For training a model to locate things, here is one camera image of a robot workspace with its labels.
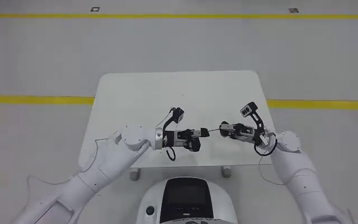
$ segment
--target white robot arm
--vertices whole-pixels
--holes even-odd
[[[77,223],[83,207],[105,186],[118,178],[149,147],[162,148],[162,129],[126,127],[93,152],[83,169],[60,191],[30,205],[13,223]]]
[[[220,134],[223,137],[229,136],[232,139],[253,143],[259,155],[271,157],[280,180],[291,192],[300,208],[304,223],[352,223],[328,201],[311,159],[301,149],[298,136],[293,132],[283,132],[278,136],[270,133],[263,126],[256,110],[256,104],[251,102],[241,110],[241,114],[244,117],[251,116],[257,129],[241,123],[222,122]],[[268,153],[260,153],[256,147]]]

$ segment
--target yellow floor line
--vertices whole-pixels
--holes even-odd
[[[311,19],[356,20],[353,14],[101,14],[101,13],[45,13],[0,14],[0,18],[241,18],[241,19]]]
[[[1,104],[86,104],[92,105],[94,97],[81,96],[7,96],[0,95]]]
[[[7,96],[0,95],[0,104],[82,104],[92,105],[94,97],[82,96]],[[341,100],[267,100],[270,108],[358,110],[358,101]]]

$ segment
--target cable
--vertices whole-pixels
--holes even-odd
[[[261,177],[262,177],[265,181],[267,181],[267,182],[269,182],[269,183],[271,183],[271,184],[275,184],[275,185],[278,185],[278,186],[287,185],[287,184],[289,184],[289,183],[292,181],[292,179],[295,177],[295,175],[296,175],[298,172],[302,171],[302,170],[310,170],[310,171],[312,171],[312,172],[314,172],[314,173],[316,174],[316,172],[315,172],[314,170],[310,169],[310,168],[303,168],[303,169],[299,169],[299,170],[297,170],[296,172],[294,172],[287,182],[282,183],[282,184],[275,183],[275,182],[273,182],[273,181],[271,181],[271,180],[268,180],[268,179],[266,179],[265,177],[263,177],[263,174],[262,174],[262,171],[261,171],[261,161],[262,161],[262,158],[263,158],[263,156],[261,156],[261,158],[260,158],[260,160],[259,160],[259,162],[258,162],[258,170],[259,170],[259,172],[260,172]]]
[[[98,154],[98,143],[97,143],[97,142],[98,142],[98,141],[101,141],[101,140],[107,140],[107,139],[109,139],[109,138],[100,138],[100,139],[96,139],[96,140],[95,140],[95,143],[96,143],[95,159],[92,161],[91,165],[90,165],[85,171],[81,171],[81,172],[86,172],[86,171],[88,171],[88,170],[92,167],[93,163],[95,162],[96,157],[97,157],[97,154]],[[31,174],[28,175],[27,178],[26,178],[26,184],[27,184],[27,187],[26,187],[26,188],[27,188],[27,192],[28,192],[28,196],[27,196],[26,203],[25,203],[24,207],[22,207],[22,210],[19,211],[19,213],[12,219],[11,223],[12,223],[15,219],[17,219],[18,216],[19,216],[19,215],[27,208],[27,206],[29,205],[30,197],[31,197],[30,178],[34,178],[34,179],[36,179],[36,180],[38,180],[38,181],[40,181],[40,182],[43,182],[43,183],[45,183],[45,184],[59,185],[59,184],[64,184],[64,183],[68,182],[70,179],[72,179],[72,177],[73,177],[73,176],[71,176],[69,179],[67,179],[67,180],[65,180],[65,181],[62,181],[62,182],[59,182],[59,183],[51,183],[51,182],[47,182],[47,181],[41,180],[40,178],[37,178],[37,177],[34,176],[34,175],[31,175]]]
[[[165,119],[167,119],[167,117],[170,115],[171,112],[172,112],[172,109],[170,109],[170,111],[169,111],[169,113],[167,114],[167,116],[166,116],[165,118],[163,118],[163,120],[162,120],[161,122],[159,122],[159,124],[157,124],[156,127],[159,126],[161,123],[163,123],[163,121],[164,121]]]
[[[208,132],[213,132],[213,131],[215,131],[215,130],[220,130],[220,128],[218,128],[218,129],[213,129],[213,130],[209,130]]]
[[[174,158],[172,158],[172,157],[169,155],[168,150],[166,150],[167,155],[168,155],[168,157],[169,157],[169,159],[170,159],[171,161],[175,161],[175,159],[176,159],[175,151],[174,151],[174,149],[173,149],[172,147],[169,146],[169,148],[173,151]]]
[[[101,140],[108,140],[109,138],[100,138],[100,139],[96,139],[95,140],[95,144],[96,144],[96,154],[95,154],[95,159],[92,161],[91,165],[85,170],[85,171],[81,171],[81,172],[87,172],[93,165],[93,163],[95,162],[96,158],[97,158],[97,154],[98,154],[98,141],[101,141]]]
[[[26,203],[25,205],[22,207],[22,210],[18,212],[18,214],[12,219],[12,221],[10,223],[13,223],[15,219],[17,219],[19,217],[19,215],[27,208],[27,206],[29,205],[29,202],[30,202],[30,197],[31,197],[31,190],[30,190],[30,178],[34,178],[38,181],[41,181],[45,184],[50,184],[50,185],[59,185],[59,184],[64,184],[64,183],[67,183],[70,179],[72,179],[73,176],[71,176],[70,178],[68,178],[67,180],[65,181],[62,181],[62,182],[59,182],[59,183],[51,183],[51,182],[47,182],[47,181],[44,181],[44,180],[41,180],[40,178],[37,178],[33,175],[28,175],[27,178],[26,178],[26,184],[27,184],[27,200],[26,200]]]
[[[262,157],[271,155],[271,154],[274,152],[274,150],[276,149],[276,146],[277,146],[276,135],[275,135],[273,132],[272,132],[272,134],[275,136],[275,144],[274,144],[274,147],[272,148],[272,150],[271,150],[269,153],[265,154],[265,152],[267,152],[267,150],[266,150],[264,153],[258,152],[258,150],[257,150],[257,148],[256,148],[256,145],[253,144],[253,149],[255,150],[255,152],[256,152],[257,154],[259,154],[260,156],[262,156]]]

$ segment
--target gray floor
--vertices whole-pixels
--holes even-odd
[[[78,169],[77,158],[91,107],[87,105],[0,105],[0,217],[2,223],[25,204],[26,176],[62,181]],[[358,217],[358,111],[276,110],[271,115],[276,130],[293,130],[311,155],[330,200]],[[271,165],[264,175],[277,180]],[[125,173],[98,193],[84,209],[79,223],[133,223],[145,191],[172,176],[189,175],[211,180],[228,191],[239,223],[301,223],[289,192],[261,179],[257,166],[238,166],[230,179],[218,167],[143,169],[138,182]],[[36,198],[47,186],[31,181]]]

